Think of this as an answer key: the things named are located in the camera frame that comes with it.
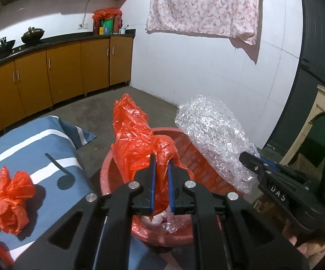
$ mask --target power outlet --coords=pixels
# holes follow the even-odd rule
[[[84,25],[82,25],[81,23],[79,23],[77,25],[77,29],[87,29],[87,27],[88,27],[88,24],[87,23],[85,23]]]

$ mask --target metal bolt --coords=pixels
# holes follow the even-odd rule
[[[185,186],[189,189],[196,187],[196,183],[194,181],[186,181]]]
[[[139,186],[140,186],[139,182],[136,182],[136,181],[129,182],[129,188],[132,190],[137,189]]]
[[[97,194],[90,193],[90,194],[87,194],[85,198],[86,198],[86,201],[93,202],[97,199]]]
[[[228,193],[228,198],[231,200],[231,201],[235,201],[239,198],[239,195],[235,192],[230,192]]]

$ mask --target red plastic bag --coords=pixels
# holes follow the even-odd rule
[[[0,228],[17,235],[29,223],[25,200],[32,198],[35,187],[27,172],[18,171],[11,180],[6,167],[0,170]]]
[[[150,155],[156,156],[156,192],[154,215],[164,211],[168,204],[167,164],[173,159],[181,164],[174,141],[166,135],[153,135],[148,125],[148,116],[128,95],[116,101],[113,112],[113,127],[116,142],[111,152],[125,183],[134,179],[135,172],[150,165]],[[190,178],[194,176],[188,170]]]
[[[122,16],[122,11],[119,8],[105,8],[94,11],[93,19],[111,19],[116,15]]]
[[[0,257],[8,266],[11,266],[14,263],[14,260],[12,260],[9,252],[5,252],[1,247],[0,247]]]

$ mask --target black countertop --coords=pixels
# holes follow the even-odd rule
[[[107,34],[102,36],[94,35],[92,32],[81,32],[81,33],[71,33],[64,34],[61,36],[48,37],[40,40],[40,43],[33,46],[21,45],[19,47],[13,48],[9,55],[0,56],[0,65],[12,60],[17,59],[22,55],[26,55],[31,52],[38,51],[40,49],[48,48],[61,43],[74,42],[78,40],[89,40],[89,39],[104,39],[114,36],[120,37],[135,37],[135,29],[127,29],[126,34]]]

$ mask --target red basket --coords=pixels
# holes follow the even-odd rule
[[[179,152],[181,163],[194,173],[196,182],[206,186],[210,191],[225,195],[227,192],[238,192],[232,185],[222,179],[208,164],[207,160],[191,143],[188,136],[177,128],[153,128],[154,135],[170,136]],[[123,184],[122,176],[112,157],[111,151],[104,159],[100,172],[100,185],[103,195],[114,192]],[[145,228],[134,216],[132,223],[132,235],[152,245],[164,247],[176,247],[193,242],[191,225],[179,229],[175,233],[153,231]]]

